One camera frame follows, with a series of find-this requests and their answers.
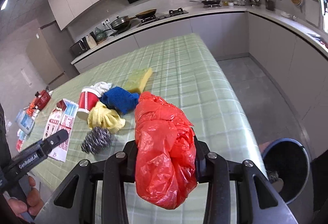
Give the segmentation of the yellow cloth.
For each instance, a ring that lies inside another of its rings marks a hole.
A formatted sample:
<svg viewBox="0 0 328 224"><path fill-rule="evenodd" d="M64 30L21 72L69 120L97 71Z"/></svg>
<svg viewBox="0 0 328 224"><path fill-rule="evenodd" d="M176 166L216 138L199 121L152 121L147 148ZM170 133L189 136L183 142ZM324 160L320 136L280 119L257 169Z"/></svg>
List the yellow cloth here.
<svg viewBox="0 0 328 224"><path fill-rule="evenodd" d="M108 109L105 104L98 101L89 112L87 123L90 130L100 127L109 130L111 134L116 134L125 126L126 120L121 118L116 110Z"/></svg>

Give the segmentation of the red plastic bag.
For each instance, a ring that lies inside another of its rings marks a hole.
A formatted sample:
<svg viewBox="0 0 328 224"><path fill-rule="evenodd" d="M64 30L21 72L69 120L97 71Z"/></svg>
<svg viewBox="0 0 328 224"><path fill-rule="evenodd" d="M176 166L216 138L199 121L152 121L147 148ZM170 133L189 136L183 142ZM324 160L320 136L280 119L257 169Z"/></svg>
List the red plastic bag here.
<svg viewBox="0 0 328 224"><path fill-rule="evenodd" d="M134 117L137 194L174 210L197 186L192 123L181 109L150 92L140 95Z"/></svg>

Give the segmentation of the black gas stove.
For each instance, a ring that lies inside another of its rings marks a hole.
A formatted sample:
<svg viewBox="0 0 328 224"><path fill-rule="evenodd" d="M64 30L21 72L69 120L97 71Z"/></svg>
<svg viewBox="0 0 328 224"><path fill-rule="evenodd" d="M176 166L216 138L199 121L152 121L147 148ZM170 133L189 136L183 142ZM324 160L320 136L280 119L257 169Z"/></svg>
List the black gas stove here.
<svg viewBox="0 0 328 224"><path fill-rule="evenodd" d="M155 21L159 21L165 18L170 18L173 16L178 16L178 15L183 15L183 14L188 14L187 11L185 11L183 8L178 8L176 10L169 10L169 12L165 15L154 15L153 17L146 18L146 19L140 19L141 23L138 25L138 27L144 26L148 23L153 23Z"/></svg>

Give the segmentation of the white plastic jug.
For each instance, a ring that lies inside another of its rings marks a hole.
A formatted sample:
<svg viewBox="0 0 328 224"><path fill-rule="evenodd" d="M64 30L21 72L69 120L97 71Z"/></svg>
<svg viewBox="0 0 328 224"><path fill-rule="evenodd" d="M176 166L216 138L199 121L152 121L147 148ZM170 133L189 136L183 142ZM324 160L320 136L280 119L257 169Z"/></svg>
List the white plastic jug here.
<svg viewBox="0 0 328 224"><path fill-rule="evenodd" d="M93 38L93 36L91 34L86 35L86 41L87 41L90 49L93 49L97 46L97 42L95 41L95 39Z"/></svg>

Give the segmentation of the red paper cup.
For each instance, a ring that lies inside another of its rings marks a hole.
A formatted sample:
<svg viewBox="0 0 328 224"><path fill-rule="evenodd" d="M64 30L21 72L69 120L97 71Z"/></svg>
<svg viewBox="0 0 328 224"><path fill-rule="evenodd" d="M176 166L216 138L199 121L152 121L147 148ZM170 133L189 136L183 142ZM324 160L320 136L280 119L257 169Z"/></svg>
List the red paper cup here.
<svg viewBox="0 0 328 224"><path fill-rule="evenodd" d="M101 94L94 87L85 87L78 101L77 117L87 121L91 109L95 107L100 97Z"/></svg>

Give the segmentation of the green checkered tablecloth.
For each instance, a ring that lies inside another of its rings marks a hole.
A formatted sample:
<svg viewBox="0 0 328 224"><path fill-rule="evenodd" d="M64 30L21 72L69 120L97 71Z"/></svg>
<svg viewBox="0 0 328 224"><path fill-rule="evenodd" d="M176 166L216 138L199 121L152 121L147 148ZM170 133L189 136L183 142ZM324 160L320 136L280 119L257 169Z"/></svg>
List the green checkered tablecloth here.
<svg viewBox="0 0 328 224"><path fill-rule="evenodd" d="M144 68L153 70L145 91L182 109L194 125L198 140L226 160L238 163L252 160L265 173L254 133L233 88L208 48L193 33L104 62L56 88L50 102L38 114L23 148L42 138L48 117L61 99L77 103L82 89L97 82L123 87L133 71ZM115 135L111 146L95 156L82 152L81 143L89 129L86 121L76 118L66 162L47 158L32 173L54 191L78 161L106 160L123 150L126 142L134 139L134 111L123 118L126 124ZM135 184L124 186L129 223L203 223L208 184L198 184L175 210L165 210L139 198Z"/></svg>

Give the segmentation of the blue white packet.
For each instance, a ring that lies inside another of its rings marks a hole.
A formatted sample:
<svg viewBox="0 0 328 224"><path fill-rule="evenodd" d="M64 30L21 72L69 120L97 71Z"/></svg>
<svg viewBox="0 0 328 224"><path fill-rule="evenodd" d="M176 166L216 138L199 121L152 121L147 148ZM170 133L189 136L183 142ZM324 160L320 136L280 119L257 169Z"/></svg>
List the blue white packet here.
<svg viewBox="0 0 328 224"><path fill-rule="evenodd" d="M15 123L26 134L29 135L34 127L34 119L26 111L20 110L16 116Z"/></svg>

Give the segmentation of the white cutting board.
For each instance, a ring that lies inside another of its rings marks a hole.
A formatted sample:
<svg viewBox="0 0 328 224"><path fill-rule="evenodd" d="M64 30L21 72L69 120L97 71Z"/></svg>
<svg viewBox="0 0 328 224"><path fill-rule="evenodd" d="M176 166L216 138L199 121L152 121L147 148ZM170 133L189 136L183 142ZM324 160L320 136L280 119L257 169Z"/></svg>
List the white cutting board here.
<svg viewBox="0 0 328 224"><path fill-rule="evenodd" d="M320 24L320 5L318 0L304 0L305 2L305 19L315 27Z"/></svg>

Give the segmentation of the black trash bin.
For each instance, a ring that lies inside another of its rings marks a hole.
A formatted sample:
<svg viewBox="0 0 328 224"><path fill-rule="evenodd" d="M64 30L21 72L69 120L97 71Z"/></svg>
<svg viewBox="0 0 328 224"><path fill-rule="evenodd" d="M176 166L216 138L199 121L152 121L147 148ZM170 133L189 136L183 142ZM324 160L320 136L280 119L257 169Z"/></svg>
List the black trash bin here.
<svg viewBox="0 0 328 224"><path fill-rule="evenodd" d="M278 191L286 204L294 202L304 190L310 174L310 160L305 147L292 138L272 141L262 152L270 183L282 180Z"/></svg>

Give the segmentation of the black frying pan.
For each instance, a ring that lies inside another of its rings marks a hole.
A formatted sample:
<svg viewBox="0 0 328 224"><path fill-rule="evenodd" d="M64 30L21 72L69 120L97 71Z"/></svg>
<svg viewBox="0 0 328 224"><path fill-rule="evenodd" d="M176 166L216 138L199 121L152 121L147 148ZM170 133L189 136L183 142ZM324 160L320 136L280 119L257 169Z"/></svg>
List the black frying pan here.
<svg viewBox="0 0 328 224"><path fill-rule="evenodd" d="M135 16L138 19L146 19L146 18L153 17L156 14L156 12L157 12L156 9L151 9L151 10L143 11L139 14L136 14Z"/></svg>

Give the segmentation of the steel wool scrubber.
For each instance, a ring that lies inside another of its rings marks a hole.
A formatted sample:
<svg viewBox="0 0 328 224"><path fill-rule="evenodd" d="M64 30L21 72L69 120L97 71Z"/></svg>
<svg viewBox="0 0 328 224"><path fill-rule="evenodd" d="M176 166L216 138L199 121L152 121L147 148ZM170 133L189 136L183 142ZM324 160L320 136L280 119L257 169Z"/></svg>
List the steel wool scrubber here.
<svg viewBox="0 0 328 224"><path fill-rule="evenodd" d="M81 143L81 150L87 154L99 154L102 150L108 148L111 143L112 136L107 128L94 127L87 133Z"/></svg>

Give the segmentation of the yellow green sponge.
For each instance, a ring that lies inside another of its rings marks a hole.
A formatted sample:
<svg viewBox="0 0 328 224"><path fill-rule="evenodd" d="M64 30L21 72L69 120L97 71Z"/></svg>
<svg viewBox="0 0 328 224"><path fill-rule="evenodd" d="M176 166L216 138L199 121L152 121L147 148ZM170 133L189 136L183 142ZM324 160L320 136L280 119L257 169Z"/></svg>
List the yellow green sponge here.
<svg viewBox="0 0 328 224"><path fill-rule="evenodd" d="M123 85L123 89L134 94L141 94L146 86L147 81L151 77L153 70L151 67L145 69L134 70L126 83Z"/></svg>

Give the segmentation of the red pot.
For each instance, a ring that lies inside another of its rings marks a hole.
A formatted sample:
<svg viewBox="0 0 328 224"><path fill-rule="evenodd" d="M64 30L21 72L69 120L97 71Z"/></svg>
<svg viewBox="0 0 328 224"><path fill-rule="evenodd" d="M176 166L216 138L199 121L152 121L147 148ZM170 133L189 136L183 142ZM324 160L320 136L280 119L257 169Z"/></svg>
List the red pot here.
<svg viewBox="0 0 328 224"><path fill-rule="evenodd" d="M40 111L45 108L51 99L48 87L46 87L44 90L41 90L40 92L37 91L34 96L36 97L33 102L34 108Z"/></svg>

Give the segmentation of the black utensil holder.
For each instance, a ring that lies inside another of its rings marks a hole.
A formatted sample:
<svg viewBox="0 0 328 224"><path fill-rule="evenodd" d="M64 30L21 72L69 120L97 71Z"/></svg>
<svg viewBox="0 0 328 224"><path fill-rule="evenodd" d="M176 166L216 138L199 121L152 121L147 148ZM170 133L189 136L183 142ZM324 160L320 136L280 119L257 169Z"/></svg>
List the black utensil holder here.
<svg viewBox="0 0 328 224"><path fill-rule="evenodd" d="M265 0L265 7L267 10L274 12L275 11L275 1L274 0Z"/></svg>

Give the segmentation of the black wok with lid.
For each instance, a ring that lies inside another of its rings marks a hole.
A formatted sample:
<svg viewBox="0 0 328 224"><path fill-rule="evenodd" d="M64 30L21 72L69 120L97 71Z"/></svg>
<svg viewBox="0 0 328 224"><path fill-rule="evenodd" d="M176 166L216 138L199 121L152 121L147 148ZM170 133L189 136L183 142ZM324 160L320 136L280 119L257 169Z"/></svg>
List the black wok with lid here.
<svg viewBox="0 0 328 224"><path fill-rule="evenodd" d="M130 21L132 19L134 19L134 17L128 17L128 16L119 17L119 16L117 16L116 19L110 23L110 27L111 27L111 29L113 29L115 31L125 29L130 24Z"/></svg>

